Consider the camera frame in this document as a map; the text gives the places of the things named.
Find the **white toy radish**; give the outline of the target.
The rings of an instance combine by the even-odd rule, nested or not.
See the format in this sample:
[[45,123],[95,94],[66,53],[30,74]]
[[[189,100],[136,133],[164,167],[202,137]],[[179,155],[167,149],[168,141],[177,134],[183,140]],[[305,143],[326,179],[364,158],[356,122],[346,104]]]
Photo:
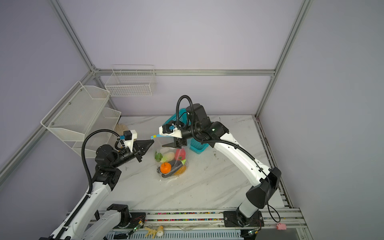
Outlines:
[[168,152],[165,154],[158,153],[158,152],[155,153],[155,161],[157,163],[166,163],[166,162],[173,161],[174,159],[175,159],[174,152]]

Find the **clear zip top bag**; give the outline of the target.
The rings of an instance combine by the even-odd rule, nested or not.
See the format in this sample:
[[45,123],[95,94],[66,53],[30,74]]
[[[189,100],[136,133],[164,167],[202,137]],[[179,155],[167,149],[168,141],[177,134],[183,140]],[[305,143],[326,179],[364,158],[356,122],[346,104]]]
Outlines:
[[170,180],[183,175],[188,168],[186,140],[160,135],[152,136],[154,140],[154,160],[156,172],[161,179]]

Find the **yellow toy mango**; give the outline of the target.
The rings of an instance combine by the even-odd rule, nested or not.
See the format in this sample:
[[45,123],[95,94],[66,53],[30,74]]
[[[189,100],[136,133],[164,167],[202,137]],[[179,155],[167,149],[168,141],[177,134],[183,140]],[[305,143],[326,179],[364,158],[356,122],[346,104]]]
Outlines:
[[183,174],[186,170],[187,170],[187,166],[182,166],[182,167],[180,167],[180,168],[174,173],[174,175],[175,175],[175,176],[179,176],[179,175]]

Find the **orange toy fruit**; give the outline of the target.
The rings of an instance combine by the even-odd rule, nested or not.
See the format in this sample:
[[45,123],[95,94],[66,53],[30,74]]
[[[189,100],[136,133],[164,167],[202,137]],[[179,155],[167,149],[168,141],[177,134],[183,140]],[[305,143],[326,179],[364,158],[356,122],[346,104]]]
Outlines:
[[168,174],[172,170],[172,165],[168,162],[162,163],[160,166],[160,171],[162,174]]

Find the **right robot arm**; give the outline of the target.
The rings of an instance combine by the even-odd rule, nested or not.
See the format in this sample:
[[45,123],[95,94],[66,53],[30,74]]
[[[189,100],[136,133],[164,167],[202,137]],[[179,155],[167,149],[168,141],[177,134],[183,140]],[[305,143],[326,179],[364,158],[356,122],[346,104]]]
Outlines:
[[211,121],[204,107],[194,104],[189,96],[183,95],[178,99],[175,114],[174,121],[159,128],[161,136],[174,139],[168,147],[180,149],[188,139],[208,144],[231,160],[251,183],[245,200],[237,208],[238,218],[249,220],[258,210],[269,209],[269,200],[279,188],[282,172],[257,160],[238,143],[227,127],[221,122]]

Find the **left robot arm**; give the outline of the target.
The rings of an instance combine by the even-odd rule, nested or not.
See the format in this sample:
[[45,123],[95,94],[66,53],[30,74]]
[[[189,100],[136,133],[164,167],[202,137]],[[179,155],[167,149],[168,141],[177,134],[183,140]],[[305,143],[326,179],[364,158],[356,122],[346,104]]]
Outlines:
[[[122,147],[102,145],[97,149],[96,172],[91,175],[85,148],[87,142],[99,133],[111,133],[117,137]],[[81,148],[82,163],[86,171],[89,187],[83,198],[77,203],[70,215],[48,237],[49,240],[104,240],[113,228],[126,229],[134,223],[142,225],[145,217],[135,219],[129,207],[123,204],[111,204],[101,216],[99,207],[116,187],[123,164],[143,156],[154,144],[154,140],[137,140],[134,131],[126,131],[120,136],[113,130],[101,129],[89,134]]]

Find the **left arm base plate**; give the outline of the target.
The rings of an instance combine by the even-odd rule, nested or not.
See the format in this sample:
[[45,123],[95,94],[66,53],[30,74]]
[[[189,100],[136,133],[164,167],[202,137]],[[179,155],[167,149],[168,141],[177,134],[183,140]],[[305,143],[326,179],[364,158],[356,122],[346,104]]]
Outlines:
[[131,212],[128,205],[112,204],[107,208],[107,211],[117,211],[120,216],[120,221],[114,228],[119,229],[133,229],[141,221],[146,220],[145,212]]

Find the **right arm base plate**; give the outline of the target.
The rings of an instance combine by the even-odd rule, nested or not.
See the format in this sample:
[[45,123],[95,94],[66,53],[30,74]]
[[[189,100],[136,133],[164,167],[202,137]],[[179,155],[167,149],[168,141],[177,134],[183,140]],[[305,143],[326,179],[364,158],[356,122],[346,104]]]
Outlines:
[[264,219],[260,211],[256,211],[251,217],[247,218],[240,211],[224,211],[225,227],[264,227]]

